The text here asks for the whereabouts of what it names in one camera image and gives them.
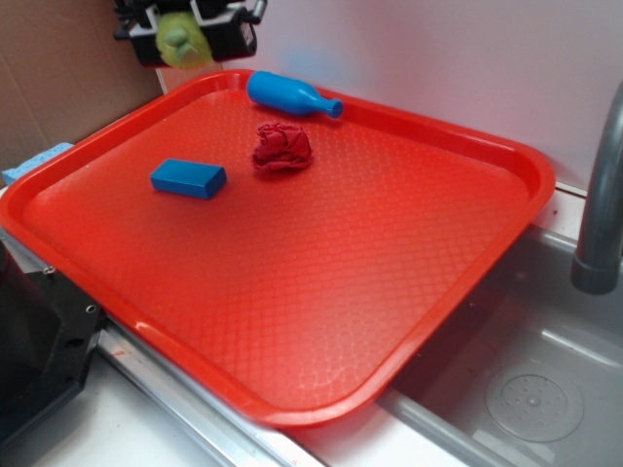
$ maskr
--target red cloth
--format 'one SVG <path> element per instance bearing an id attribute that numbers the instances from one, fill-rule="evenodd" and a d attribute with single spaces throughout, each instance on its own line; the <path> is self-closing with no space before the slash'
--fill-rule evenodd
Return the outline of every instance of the red cloth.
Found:
<path id="1" fill-rule="evenodd" d="M 261 141 L 253 151 L 255 168 L 305 168 L 312 163 L 312 146 L 300 126 L 263 124 L 257 128 L 257 134 Z"/>

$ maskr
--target plastic bottle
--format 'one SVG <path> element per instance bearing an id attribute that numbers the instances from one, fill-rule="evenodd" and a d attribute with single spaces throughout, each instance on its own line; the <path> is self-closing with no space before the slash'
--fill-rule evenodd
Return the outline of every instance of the plastic bottle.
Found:
<path id="1" fill-rule="evenodd" d="M 294 115 L 324 112 L 337 119 L 344 111 L 339 99 L 325 99 L 308 83 L 279 76 L 268 71 L 256 71 L 246 85 L 253 102 Z"/>

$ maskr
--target sink basin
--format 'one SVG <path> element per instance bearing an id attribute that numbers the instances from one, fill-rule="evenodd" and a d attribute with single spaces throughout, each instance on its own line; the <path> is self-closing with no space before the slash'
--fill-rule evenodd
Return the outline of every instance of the sink basin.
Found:
<path id="1" fill-rule="evenodd" d="M 469 465 L 620 465 L 623 287 L 576 291 L 574 246 L 530 228 L 382 404 Z"/>

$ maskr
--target gray sink surface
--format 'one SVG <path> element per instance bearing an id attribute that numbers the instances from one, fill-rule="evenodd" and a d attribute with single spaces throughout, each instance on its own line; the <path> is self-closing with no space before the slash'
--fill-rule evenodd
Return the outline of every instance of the gray sink surface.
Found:
<path id="1" fill-rule="evenodd" d="M 623 287 L 575 290 L 573 248 L 530 228 L 382 403 L 473 465 L 623 465 Z"/>

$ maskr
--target faucet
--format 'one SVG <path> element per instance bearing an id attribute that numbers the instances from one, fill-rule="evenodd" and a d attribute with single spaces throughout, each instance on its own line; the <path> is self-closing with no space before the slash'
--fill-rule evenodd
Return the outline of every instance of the faucet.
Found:
<path id="1" fill-rule="evenodd" d="M 616 287 L 623 251 L 623 83 L 612 100 L 591 175 L 571 282 L 592 295 Z"/>

